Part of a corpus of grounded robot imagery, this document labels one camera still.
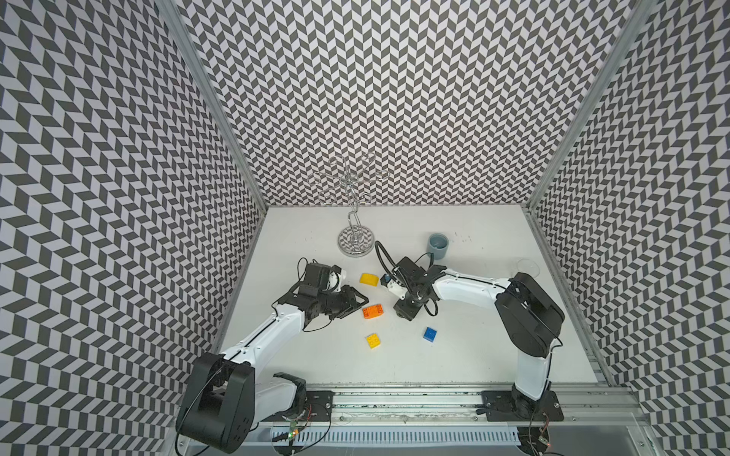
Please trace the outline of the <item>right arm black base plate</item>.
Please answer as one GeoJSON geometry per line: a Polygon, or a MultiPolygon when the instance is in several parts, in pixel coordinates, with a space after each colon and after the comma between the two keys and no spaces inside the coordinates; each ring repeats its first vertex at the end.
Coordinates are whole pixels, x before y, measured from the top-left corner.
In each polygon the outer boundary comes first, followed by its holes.
{"type": "Polygon", "coordinates": [[[547,419],[552,422],[565,420],[562,406],[554,391],[546,391],[538,400],[530,399],[517,389],[512,391],[482,391],[483,405],[477,410],[490,422],[528,422],[547,419]]]}

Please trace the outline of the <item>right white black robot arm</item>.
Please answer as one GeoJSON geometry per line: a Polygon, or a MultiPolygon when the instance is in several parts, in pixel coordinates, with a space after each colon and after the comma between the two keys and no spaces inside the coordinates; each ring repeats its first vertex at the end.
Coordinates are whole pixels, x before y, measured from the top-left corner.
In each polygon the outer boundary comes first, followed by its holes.
{"type": "Polygon", "coordinates": [[[517,421],[531,418],[545,406],[551,392],[552,356],[563,345],[560,334],[566,316],[532,275],[488,279],[437,264],[425,269],[405,256],[385,271],[380,284],[397,297],[397,316],[408,321],[430,301],[458,301],[496,310],[517,349],[517,374],[507,410],[498,410],[492,401],[487,411],[494,421],[517,421]]]}

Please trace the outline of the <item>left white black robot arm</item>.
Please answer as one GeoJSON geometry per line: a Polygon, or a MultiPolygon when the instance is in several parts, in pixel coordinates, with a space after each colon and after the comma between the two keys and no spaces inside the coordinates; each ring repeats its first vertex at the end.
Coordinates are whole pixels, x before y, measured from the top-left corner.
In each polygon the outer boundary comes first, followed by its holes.
{"type": "Polygon", "coordinates": [[[265,418],[299,418],[308,409],[306,381],[285,372],[263,381],[263,369],[311,320],[321,315],[342,319],[368,304],[369,298],[350,285],[335,290],[293,286],[252,334],[196,360],[175,423],[177,435],[232,453],[265,418]]]}

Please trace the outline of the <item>blue lego brick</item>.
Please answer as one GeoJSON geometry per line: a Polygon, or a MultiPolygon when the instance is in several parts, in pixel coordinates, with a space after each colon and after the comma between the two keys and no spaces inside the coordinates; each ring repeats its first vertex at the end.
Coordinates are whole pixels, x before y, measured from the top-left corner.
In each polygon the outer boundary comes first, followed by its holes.
{"type": "Polygon", "coordinates": [[[433,329],[431,327],[427,327],[423,333],[423,338],[426,341],[433,343],[433,342],[435,342],[436,335],[437,335],[437,331],[435,329],[433,329]]]}

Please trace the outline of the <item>small yellow lego brick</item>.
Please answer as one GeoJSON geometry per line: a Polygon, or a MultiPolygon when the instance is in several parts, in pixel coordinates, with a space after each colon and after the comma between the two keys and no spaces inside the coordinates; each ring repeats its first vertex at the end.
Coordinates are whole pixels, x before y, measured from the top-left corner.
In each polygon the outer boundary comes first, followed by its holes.
{"type": "Polygon", "coordinates": [[[381,340],[378,334],[369,334],[366,336],[366,342],[371,350],[376,349],[381,345],[381,340]]]}

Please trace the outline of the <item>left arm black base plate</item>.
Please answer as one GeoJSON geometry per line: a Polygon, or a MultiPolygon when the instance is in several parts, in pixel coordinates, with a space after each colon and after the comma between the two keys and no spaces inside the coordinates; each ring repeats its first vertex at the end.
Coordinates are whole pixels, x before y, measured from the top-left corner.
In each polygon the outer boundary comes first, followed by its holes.
{"type": "Polygon", "coordinates": [[[257,410],[255,422],[291,422],[314,421],[328,422],[331,418],[335,392],[320,389],[295,393],[291,404],[287,407],[272,408],[271,402],[266,403],[263,412],[257,410]]]}

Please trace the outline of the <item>orange lego brick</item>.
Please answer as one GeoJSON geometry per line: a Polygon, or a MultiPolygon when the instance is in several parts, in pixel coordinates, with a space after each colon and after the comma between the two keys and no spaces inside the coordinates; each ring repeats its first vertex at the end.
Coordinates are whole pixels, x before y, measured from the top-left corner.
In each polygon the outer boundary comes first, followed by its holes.
{"type": "Polygon", "coordinates": [[[363,308],[362,313],[365,319],[373,319],[382,317],[384,315],[384,309],[381,304],[376,304],[363,308]]]}

